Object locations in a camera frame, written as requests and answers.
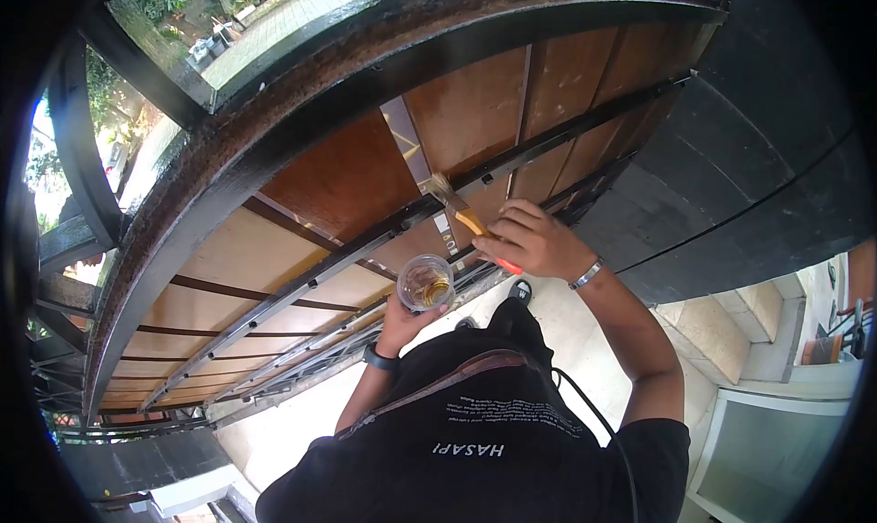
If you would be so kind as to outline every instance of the plastic cup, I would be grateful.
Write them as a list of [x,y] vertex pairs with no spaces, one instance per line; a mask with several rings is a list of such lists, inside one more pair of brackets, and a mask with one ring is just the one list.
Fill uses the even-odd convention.
[[454,271],[437,254],[412,258],[399,274],[396,292],[414,312],[426,312],[454,300]]

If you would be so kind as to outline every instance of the step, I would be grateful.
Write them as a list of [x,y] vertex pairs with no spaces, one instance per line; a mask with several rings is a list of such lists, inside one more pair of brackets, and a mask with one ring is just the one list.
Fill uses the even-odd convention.
[[780,326],[783,296],[773,281],[712,295],[749,342],[774,342]]
[[711,296],[658,305],[652,314],[676,352],[717,385],[736,385],[751,342]]

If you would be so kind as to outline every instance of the wristwatch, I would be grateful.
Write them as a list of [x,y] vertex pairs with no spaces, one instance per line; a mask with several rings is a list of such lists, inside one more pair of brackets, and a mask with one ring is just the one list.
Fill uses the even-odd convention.
[[366,351],[362,355],[362,361],[366,362],[369,365],[374,365],[380,370],[396,372],[396,370],[399,368],[399,358],[389,358],[380,355],[379,353],[375,352],[375,344],[377,344],[377,342],[372,342],[366,347]]
[[575,280],[575,282],[569,284],[569,288],[575,291],[582,285],[585,285],[587,282],[589,282],[591,280],[591,277],[597,275],[598,271],[600,271],[600,268],[602,268],[602,262],[602,256],[598,256],[597,262],[595,262],[593,266],[587,269],[587,272],[585,272],[584,276],[579,277]]

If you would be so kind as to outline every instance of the paintbrush bristles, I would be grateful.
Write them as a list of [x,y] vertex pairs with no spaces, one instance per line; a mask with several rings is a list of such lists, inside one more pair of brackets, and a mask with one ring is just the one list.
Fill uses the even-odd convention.
[[451,205],[451,199],[456,195],[447,177],[441,173],[433,173],[433,178],[427,180],[423,187],[446,206]]

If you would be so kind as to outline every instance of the silver bracelet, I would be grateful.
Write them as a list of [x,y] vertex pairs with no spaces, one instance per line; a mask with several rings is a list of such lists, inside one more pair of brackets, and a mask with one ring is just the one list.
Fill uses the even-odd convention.
[[589,269],[587,269],[587,272],[585,272],[584,276],[579,277],[578,279],[575,280],[574,283],[569,284],[569,288],[572,289],[573,291],[575,291],[576,289],[578,289],[582,285],[585,285],[587,282],[589,282],[591,280],[591,277],[596,276],[598,271],[600,271],[600,268],[602,268],[602,263],[603,263],[602,256],[598,256],[597,262],[595,262],[593,266],[591,266]]

